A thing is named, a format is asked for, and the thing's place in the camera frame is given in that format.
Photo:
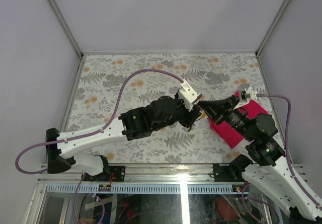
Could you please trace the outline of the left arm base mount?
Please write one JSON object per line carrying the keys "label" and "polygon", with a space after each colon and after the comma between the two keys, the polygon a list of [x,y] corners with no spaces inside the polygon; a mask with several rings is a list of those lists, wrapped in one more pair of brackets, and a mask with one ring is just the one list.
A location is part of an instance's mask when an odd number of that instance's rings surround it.
{"label": "left arm base mount", "polygon": [[96,177],[96,181],[124,182],[125,166],[111,166],[108,171],[103,171]]}

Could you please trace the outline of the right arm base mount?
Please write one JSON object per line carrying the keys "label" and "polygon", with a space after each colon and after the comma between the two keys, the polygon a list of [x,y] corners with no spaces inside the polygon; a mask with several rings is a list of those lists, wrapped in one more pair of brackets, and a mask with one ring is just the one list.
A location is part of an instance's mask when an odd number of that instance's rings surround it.
{"label": "right arm base mount", "polygon": [[223,182],[244,182],[242,173],[245,172],[246,167],[251,164],[213,164],[214,181]]}

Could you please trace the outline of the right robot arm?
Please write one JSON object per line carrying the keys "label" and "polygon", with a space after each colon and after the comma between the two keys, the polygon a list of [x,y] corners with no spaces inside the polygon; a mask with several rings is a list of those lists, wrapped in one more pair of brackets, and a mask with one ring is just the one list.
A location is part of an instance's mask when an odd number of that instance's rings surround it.
{"label": "right robot arm", "polygon": [[288,148],[274,139],[278,130],[273,117],[261,113],[248,119],[239,108],[262,94],[242,92],[218,101],[200,101],[199,107],[216,125],[226,122],[245,140],[248,156],[239,155],[229,165],[230,177],[251,183],[289,217],[290,223],[321,223],[321,198],[294,169]]}

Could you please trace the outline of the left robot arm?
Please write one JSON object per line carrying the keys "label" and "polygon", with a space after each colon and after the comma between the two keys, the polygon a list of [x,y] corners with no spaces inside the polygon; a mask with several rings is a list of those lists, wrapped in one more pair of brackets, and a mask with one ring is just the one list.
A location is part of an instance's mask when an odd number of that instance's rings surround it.
{"label": "left robot arm", "polygon": [[107,143],[131,141],[151,136],[178,122],[189,128],[201,115],[195,104],[179,97],[161,96],[145,107],[135,108],[109,124],[74,132],[59,132],[56,128],[46,131],[47,173],[58,174],[75,169],[96,177],[99,181],[109,178],[108,160],[103,155],[91,156],[84,152]]}

